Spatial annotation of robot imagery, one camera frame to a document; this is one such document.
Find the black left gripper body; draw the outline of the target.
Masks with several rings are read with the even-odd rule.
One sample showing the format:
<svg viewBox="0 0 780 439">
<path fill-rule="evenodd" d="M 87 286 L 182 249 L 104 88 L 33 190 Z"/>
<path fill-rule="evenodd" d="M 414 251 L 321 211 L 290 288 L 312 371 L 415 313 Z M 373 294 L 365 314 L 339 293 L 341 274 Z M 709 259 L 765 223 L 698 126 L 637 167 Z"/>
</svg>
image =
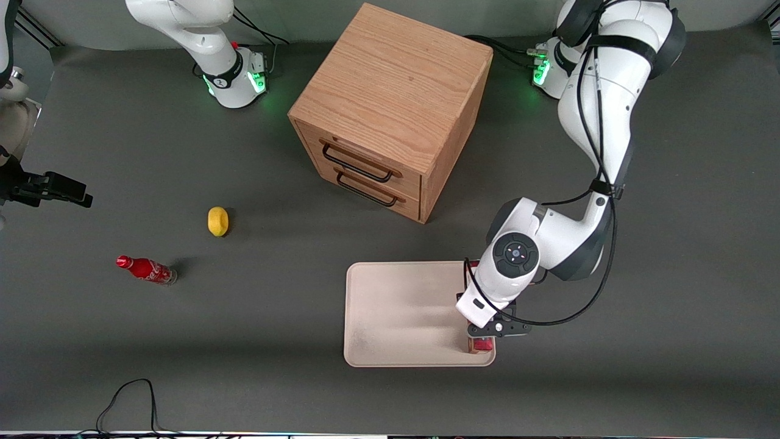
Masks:
<svg viewBox="0 0 780 439">
<path fill-rule="evenodd" d="M 502 308 L 500 307 L 500 303 L 488 299 L 487 302 L 489 303 L 490 307 L 495 311 L 491 319 L 489 320 L 490 324 L 498 323 L 499 321 L 505 321 L 509 324 L 519 323 L 519 318 L 516 316 L 517 311 L 517 304 L 516 300 L 512 300 L 511 302 L 505 303 L 505 306 Z"/>
</svg>

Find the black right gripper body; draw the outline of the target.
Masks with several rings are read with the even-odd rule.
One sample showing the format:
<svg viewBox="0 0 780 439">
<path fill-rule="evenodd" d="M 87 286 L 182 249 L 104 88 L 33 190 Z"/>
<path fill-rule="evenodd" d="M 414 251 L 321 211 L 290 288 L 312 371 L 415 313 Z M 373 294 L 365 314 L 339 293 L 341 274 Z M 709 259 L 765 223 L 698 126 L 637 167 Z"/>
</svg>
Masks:
<svg viewBox="0 0 780 439">
<path fill-rule="evenodd" d="M 17 202 L 39 207 L 46 183 L 47 177 L 25 172 L 19 159 L 11 155 L 1 166 L 1 205 Z"/>
</svg>

